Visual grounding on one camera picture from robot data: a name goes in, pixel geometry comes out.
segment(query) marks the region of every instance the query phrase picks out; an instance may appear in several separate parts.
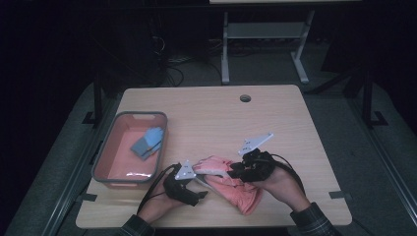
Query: sleeve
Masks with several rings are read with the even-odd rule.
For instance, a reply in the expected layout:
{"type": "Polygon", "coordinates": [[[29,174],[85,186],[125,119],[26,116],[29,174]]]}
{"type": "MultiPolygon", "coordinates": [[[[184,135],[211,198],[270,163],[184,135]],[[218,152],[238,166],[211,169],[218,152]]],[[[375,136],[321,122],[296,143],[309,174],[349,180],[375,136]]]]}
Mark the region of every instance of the sleeve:
{"type": "Polygon", "coordinates": [[[155,230],[137,215],[132,215],[120,228],[119,236],[152,236],[155,230]]]}
{"type": "Polygon", "coordinates": [[[290,215],[303,236],[341,236],[316,203],[290,215]]]}

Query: pink tray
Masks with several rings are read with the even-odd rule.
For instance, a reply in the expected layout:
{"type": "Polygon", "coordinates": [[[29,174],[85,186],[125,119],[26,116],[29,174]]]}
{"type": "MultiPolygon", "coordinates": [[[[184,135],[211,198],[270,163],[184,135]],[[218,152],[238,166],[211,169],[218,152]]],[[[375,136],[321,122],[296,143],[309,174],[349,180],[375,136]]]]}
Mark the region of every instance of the pink tray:
{"type": "Polygon", "coordinates": [[[166,127],[167,117],[162,112],[118,114],[92,168],[92,177],[109,188],[148,188],[160,167],[167,138],[166,127]],[[151,127],[163,130],[161,147],[142,160],[131,151],[131,147],[151,127]]]}

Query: table top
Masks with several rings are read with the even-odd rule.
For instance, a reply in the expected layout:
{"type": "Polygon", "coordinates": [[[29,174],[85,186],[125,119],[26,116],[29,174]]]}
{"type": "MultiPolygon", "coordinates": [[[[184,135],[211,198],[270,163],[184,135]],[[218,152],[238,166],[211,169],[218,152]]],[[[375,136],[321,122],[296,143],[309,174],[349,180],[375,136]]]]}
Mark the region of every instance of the table top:
{"type": "MultiPolygon", "coordinates": [[[[244,140],[274,136],[260,146],[286,158],[303,180],[307,197],[316,202],[334,225],[351,222],[345,199],[332,199],[340,191],[328,157],[300,90],[295,86],[131,88],[125,91],[118,112],[162,111],[168,117],[168,140],[162,167],[178,161],[197,163],[211,155],[240,161],[244,140]],[[240,96],[251,96],[242,102],[240,96]]],[[[193,192],[205,191],[195,181],[193,192]]],[[[138,208],[143,190],[108,189],[91,179],[77,225],[82,228],[120,227],[138,208]]],[[[209,191],[196,206],[178,207],[153,224],[155,227],[253,227],[294,225],[291,209],[265,192],[248,216],[209,191]]]]}

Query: person's arm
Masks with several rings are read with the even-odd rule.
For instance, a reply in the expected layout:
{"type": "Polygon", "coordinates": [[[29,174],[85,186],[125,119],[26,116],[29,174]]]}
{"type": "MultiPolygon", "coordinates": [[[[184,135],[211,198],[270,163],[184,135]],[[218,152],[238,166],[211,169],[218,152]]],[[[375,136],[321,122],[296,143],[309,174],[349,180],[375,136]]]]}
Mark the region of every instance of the person's arm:
{"type": "Polygon", "coordinates": [[[142,207],[137,215],[132,215],[129,220],[122,226],[118,235],[123,236],[152,236],[154,228],[150,225],[163,217],[170,210],[182,206],[183,203],[170,199],[164,193],[162,178],[159,184],[153,190],[154,197],[151,197],[142,207]]]}
{"type": "Polygon", "coordinates": [[[295,179],[284,169],[275,167],[265,180],[253,185],[270,192],[277,200],[293,210],[290,215],[302,235],[336,236],[341,235],[322,213],[316,203],[310,203],[295,179]]]}

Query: pink cloth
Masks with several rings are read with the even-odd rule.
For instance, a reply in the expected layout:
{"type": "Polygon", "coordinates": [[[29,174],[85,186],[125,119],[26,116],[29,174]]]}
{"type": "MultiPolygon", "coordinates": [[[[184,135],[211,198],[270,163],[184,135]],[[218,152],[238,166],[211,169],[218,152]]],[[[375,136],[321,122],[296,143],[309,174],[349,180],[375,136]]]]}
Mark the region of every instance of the pink cloth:
{"type": "Polygon", "coordinates": [[[232,170],[232,163],[229,159],[213,155],[200,160],[193,170],[196,174],[205,175],[207,184],[238,207],[242,214],[251,214],[261,201],[263,190],[240,179],[230,178],[227,171],[232,170]]]}

